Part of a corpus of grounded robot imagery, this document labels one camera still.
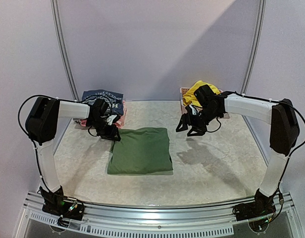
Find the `folded pink garment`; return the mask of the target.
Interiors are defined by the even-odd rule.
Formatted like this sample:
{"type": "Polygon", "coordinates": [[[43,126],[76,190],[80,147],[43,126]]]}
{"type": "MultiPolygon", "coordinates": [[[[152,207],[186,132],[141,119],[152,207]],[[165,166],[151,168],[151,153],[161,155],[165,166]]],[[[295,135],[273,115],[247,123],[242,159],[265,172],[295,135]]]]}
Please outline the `folded pink garment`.
{"type": "MultiPolygon", "coordinates": [[[[120,119],[117,122],[114,123],[118,128],[122,128],[125,125],[126,113],[127,113],[126,101],[123,100],[123,115],[120,117],[120,119]]],[[[75,119],[74,123],[78,125],[80,128],[87,127],[86,125],[87,121],[85,119],[75,119]]]]}

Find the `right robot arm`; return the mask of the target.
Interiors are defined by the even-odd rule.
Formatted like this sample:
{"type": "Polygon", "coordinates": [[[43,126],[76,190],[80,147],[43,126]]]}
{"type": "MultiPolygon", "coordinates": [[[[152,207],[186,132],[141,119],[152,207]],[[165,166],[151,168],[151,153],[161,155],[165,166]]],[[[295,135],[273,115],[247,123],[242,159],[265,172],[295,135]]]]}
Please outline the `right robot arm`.
{"type": "Polygon", "coordinates": [[[194,95],[201,110],[186,106],[186,113],[181,115],[176,132],[187,130],[188,136],[203,136],[208,131],[209,123],[226,113],[251,117],[270,125],[270,160],[258,192],[271,197],[282,180],[300,133],[292,102],[289,99],[261,99],[231,91],[215,94],[208,85],[200,86],[194,95]]]}

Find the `right aluminium frame post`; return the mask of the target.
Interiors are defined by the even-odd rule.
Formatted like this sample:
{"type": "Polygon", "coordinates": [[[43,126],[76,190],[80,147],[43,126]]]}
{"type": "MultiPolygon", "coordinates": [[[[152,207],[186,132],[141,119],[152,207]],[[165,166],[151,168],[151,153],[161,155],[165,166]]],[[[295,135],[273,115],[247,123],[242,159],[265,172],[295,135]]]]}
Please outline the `right aluminium frame post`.
{"type": "Polygon", "coordinates": [[[262,27],[263,27],[265,7],[266,7],[266,1],[260,0],[259,5],[258,5],[258,12],[257,12],[257,16],[256,16],[256,23],[255,23],[255,28],[254,28],[252,47],[251,47],[251,51],[250,51],[250,58],[248,61],[245,78],[243,80],[243,84],[241,87],[241,93],[247,92],[251,74],[254,69],[254,63],[255,63],[256,56],[257,56],[259,41],[261,38],[261,31],[262,31],[262,27]]]}

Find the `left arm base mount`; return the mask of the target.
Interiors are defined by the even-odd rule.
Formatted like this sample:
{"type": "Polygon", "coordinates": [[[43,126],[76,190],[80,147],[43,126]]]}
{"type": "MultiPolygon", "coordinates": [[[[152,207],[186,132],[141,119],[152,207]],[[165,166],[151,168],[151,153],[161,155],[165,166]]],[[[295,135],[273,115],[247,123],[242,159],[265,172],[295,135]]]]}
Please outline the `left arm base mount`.
{"type": "Polygon", "coordinates": [[[42,211],[58,216],[59,226],[68,227],[68,222],[64,218],[82,221],[85,212],[84,203],[79,199],[65,196],[62,186],[56,192],[46,191],[40,186],[40,193],[44,199],[42,211]]]}

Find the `yellow garment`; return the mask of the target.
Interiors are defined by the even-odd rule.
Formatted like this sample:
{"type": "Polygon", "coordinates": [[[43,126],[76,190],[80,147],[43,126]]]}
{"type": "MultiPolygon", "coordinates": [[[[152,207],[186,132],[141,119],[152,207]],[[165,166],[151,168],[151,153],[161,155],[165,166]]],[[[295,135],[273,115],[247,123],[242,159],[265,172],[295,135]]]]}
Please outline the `yellow garment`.
{"type": "Polygon", "coordinates": [[[201,107],[200,103],[198,102],[196,96],[194,95],[194,92],[201,86],[207,85],[211,88],[211,90],[215,94],[220,94],[221,91],[214,85],[203,82],[202,80],[197,81],[186,93],[183,94],[183,105],[188,106],[189,104],[193,104],[194,106],[201,107]]]}

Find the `aluminium front rail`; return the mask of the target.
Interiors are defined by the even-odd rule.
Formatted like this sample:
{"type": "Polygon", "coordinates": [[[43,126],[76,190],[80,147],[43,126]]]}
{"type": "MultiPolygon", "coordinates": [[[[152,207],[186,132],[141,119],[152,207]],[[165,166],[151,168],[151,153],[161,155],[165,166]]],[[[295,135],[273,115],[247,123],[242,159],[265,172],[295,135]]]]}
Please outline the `aluminium front rail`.
{"type": "Polygon", "coordinates": [[[42,211],[43,199],[29,192],[23,205],[18,238],[301,238],[295,206],[289,193],[284,204],[275,202],[276,219],[239,221],[232,209],[239,199],[190,206],[118,206],[86,203],[81,221],[67,227],[58,217],[42,211]]]}

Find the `left aluminium frame post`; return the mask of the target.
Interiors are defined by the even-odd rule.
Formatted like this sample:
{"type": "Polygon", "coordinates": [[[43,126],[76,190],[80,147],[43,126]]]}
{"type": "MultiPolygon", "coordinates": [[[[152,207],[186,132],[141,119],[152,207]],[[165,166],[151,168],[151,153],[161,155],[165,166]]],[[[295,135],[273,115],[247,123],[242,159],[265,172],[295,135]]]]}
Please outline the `left aluminium frame post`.
{"type": "Polygon", "coordinates": [[[51,11],[54,21],[56,38],[58,41],[58,47],[60,51],[61,60],[63,63],[64,71],[68,81],[69,89],[71,91],[72,97],[75,100],[79,99],[78,91],[75,85],[73,73],[70,67],[69,57],[67,53],[67,48],[65,45],[64,34],[62,31],[61,19],[60,19],[60,10],[57,0],[51,0],[51,11]]]}

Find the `folded navy graphic shirt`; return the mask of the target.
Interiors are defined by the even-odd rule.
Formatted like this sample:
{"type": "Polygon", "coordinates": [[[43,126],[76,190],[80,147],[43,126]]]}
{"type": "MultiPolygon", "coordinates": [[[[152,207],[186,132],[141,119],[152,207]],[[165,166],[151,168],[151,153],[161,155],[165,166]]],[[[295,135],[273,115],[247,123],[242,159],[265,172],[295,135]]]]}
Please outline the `folded navy graphic shirt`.
{"type": "Polygon", "coordinates": [[[84,91],[82,95],[82,102],[88,105],[93,105],[96,99],[105,100],[110,108],[112,109],[112,114],[118,114],[120,116],[124,115],[123,106],[123,94],[111,92],[103,89],[84,91]]]}

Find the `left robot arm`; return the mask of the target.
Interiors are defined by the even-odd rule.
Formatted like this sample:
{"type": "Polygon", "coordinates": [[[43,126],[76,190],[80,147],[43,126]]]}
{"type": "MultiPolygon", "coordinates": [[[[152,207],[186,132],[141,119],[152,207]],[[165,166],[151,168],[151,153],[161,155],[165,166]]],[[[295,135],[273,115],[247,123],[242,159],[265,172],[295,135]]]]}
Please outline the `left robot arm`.
{"type": "Polygon", "coordinates": [[[92,105],[88,105],[43,95],[35,97],[37,99],[25,122],[25,132],[34,145],[42,189],[51,194],[63,194],[53,156],[58,119],[85,119],[87,126],[96,130],[96,136],[120,141],[119,130],[114,124],[117,115],[106,114],[111,106],[103,99],[97,99],[92,105]]]}

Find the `green tank top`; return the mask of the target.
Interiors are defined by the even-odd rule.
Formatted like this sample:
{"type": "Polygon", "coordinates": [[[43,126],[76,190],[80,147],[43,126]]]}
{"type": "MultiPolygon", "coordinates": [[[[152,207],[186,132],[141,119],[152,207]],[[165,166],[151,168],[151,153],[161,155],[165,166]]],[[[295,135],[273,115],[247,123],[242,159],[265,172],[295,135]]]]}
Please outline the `green tank top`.
{"type": "Polygon", "coordinates": [[[167,175],[173,165],[166,128],[121,129],[121,140],[112,144],[109,175],[167,175]]]}

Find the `aluminium frame post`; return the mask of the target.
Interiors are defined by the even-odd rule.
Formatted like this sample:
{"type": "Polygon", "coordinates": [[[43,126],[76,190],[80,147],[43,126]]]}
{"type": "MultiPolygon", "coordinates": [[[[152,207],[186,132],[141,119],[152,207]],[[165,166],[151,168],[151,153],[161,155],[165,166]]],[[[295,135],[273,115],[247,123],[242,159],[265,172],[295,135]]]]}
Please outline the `aluminium frame post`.
{"type": "Polygon", "coordinates": [[[256,56],[257,56],[259,41],[261,38],[261,31],[262,31],[262,27],[263,27],[265,7],[266,7],[266,1],[260,0],[259,5],[258,5],[258,12],[257,12],[257,16],[256,16],[256,23],[255,23],[255,28],[254,28],[252,47],[251,47],[251,51],[250,51],[250,58],[248,61],[245,78],[243,80],[243,84],[241,87],[241,93],[247,92],[251,74],[254,69],[254,63],[255,63],[256,56]]]}
{"type": "Polygon", "coordinates": [[[63,63],[64,71],[68,81],[69,89],[71,91],[72,97],[75,100],[79,99],[78,91],[75,85],[73,73],[70,67],[69,57],[67,53],[67,48],[65,45],[64,34],[62,31],[61,19],[60,19],[60,10],[57,0],[51,0],[51,11],[54,21],[56,38],[58,41],[58,47],[60,51],[61,60],[63,63]]]}

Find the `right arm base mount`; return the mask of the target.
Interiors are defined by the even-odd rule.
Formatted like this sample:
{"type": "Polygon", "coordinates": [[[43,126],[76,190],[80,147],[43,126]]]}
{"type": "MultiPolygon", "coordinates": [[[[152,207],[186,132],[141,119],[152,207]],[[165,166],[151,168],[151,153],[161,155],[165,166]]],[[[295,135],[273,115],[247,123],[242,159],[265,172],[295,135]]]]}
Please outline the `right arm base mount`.
{"type": "Polygon", "coordinates": [[[278,218],[282,212],[284,204],[283,194],[279,189],[271,196],[263,195],[259,189],[254,195],[254,202],[240,203],[232,209],[237,221],[249,220],[249,227],[254,232],[266,230],[268,225],[278,218]],[[277,212],[274,204],[274,197],[278,195],[280,210],[277,212]]]}

